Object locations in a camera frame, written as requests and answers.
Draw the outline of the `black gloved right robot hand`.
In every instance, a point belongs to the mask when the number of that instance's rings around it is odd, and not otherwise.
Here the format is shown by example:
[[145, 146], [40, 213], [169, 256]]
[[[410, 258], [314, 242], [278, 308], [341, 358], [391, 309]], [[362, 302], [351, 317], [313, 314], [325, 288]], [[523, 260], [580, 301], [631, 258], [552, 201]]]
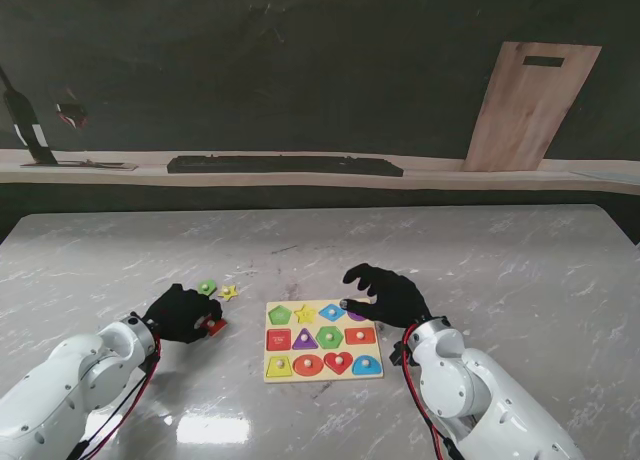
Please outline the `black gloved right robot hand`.
[[434, 319], [417, 286], [403, 275], [363, 263], [349, 269], [343, 277], [344, 284], [354, 282], [359, 291], [375, 301], [343, 299], [340, 306], [349, 313], [403, 329]]

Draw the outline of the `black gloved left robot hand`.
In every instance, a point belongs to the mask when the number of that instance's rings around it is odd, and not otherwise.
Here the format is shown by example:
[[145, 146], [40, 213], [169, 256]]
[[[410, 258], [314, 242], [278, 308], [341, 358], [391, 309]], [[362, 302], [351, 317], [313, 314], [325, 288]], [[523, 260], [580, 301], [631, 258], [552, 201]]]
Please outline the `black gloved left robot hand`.
[[208, 322], [222, 319], [218, 300], [173, 284], [156, 299], [142, 321], [161, 340], [190, 344], [209, 335]]

